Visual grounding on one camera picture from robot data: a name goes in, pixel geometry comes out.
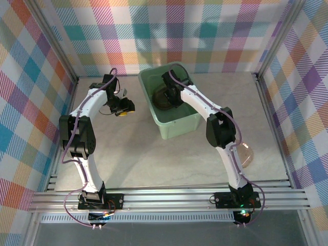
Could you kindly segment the light green plastic bin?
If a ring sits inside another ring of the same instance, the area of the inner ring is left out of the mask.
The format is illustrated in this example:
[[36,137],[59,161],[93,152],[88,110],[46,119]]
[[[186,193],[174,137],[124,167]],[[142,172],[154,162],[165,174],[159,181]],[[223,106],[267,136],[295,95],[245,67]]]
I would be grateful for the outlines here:
[[138,74],[153,120],[159,128],[162,139],[165,140],[195,131],[201,119],[201,115],[186,103],[169,110],[160,110],[153,104],[153,94],[165,86],[161,76],[168,72],[172,65],[173,63],[168,63],[159,67],[147,68]]

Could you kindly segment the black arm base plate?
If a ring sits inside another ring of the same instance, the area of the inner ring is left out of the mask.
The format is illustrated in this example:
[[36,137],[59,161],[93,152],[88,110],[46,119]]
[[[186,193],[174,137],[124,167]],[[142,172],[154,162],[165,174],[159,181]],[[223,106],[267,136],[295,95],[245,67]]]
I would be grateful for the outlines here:
[[78,197],[79,210],[122,210],[124,204],[123,194],[80,194]]
[[232,192],[216,192],[214,193],[214,201],[217,209],[257,209],[261,207],[258,192],[253,192],[244,198],[240,198]]

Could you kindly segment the aluminium side rail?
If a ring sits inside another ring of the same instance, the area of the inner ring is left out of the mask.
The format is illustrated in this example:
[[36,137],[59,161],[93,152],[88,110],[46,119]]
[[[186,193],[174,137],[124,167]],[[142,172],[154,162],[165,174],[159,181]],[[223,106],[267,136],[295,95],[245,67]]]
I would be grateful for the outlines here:
[[286,175],[287,175],[288,180],[290,182],[290,185],[293,189],[295,189],[295,188],[297,188],[297,186],[296,186],[296,183],[293,179],[292,172],[289,168],[286,155],[283,151],[282,143],[280,142],[278,130],[277,130],[274,118],[273,118],[273,114],[271,113],[269,101],[268,101],[268,99],[265,95],[265,91],[264,91],[264,87],[263,87],[264,79],[260,78],[258,73],[253,73],[253,76],[254,76],[255,85],[256,85],[256,88],[257,88],[257,91],[258,91],[258,94],[259,94],[259,97],[260,97],[260,101],[261,101],[262,107],[264,109],[265,116],[267,118],[267,121],[269,123],[269,127],[271,129],[271,132],[272,132],[272,135],[273,135],[273,138],[274,138],[274,142],[275,142],[275,144],[278,148],[278,151],[280,153],[280,159],[282,160],[282,163],[284,165],[285,172],[286,172]]
[[[62,112],[62,115],[69,114],[72,111],[72,108],[74,106],[74,101],[76,97],[77,88],[79,85],[80,77],[78,76],[76,80],[73,82],[72,86],[72,92],[69,95],[67,99],[67,107]],[[52,161],[49,167],[47,168],[47,176],[44,182],[44,185],[42,186],[42,191],[48,192],[48,191],[54,191],[56,179],[58,176],[58,167],[62,163],[62,148],[60,146],[60,136],[58,135],[58,138],[56,139],[56,148],[54,149]]]

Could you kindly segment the wide aluminium mounting rail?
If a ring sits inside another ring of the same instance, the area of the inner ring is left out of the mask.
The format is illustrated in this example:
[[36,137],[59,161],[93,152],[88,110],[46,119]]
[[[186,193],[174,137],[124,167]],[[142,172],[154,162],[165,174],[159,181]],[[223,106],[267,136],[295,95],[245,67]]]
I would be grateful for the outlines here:
[[[118,189],[109,194],[123,194],[124,204],[119,212],[200,212],[206,210],[240,211],[242,209],[217,209],[214,193],[230,192],[225,187],[173,188],[173,189]],[[289,186],[265,186],[259,193],[260,208],[249,210],[308,210],[310,202],[305,191]]]

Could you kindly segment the aluminium frame post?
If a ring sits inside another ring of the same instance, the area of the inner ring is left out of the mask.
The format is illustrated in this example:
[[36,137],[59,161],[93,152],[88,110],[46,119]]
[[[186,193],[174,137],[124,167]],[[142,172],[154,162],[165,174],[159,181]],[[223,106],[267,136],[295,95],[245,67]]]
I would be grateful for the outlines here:
[[253,74],[257,79],[263,77],[273,62],[274,56],[285,40],[305,2],[306,0],[281,0],[252,68]]
[[33,17],[36,19],[36,22],[40,26],[44,36],[46,37],[47,41],[49,42],[50,46],[53,48],[54,53],[56,54],[57,58],[61,62],[64,70],[68,73],[70,79],[77,83],[78,76],[76,75],[72,65],[69,62],[69,59],[64,53],[64,50],[59,44],[58,39],[55,36],[51,26],[49,25],[48,21],[46,20],[44,14],[42,13],[41,8],[38,6],[36,0],[23,0],[28,9],[30,10]]

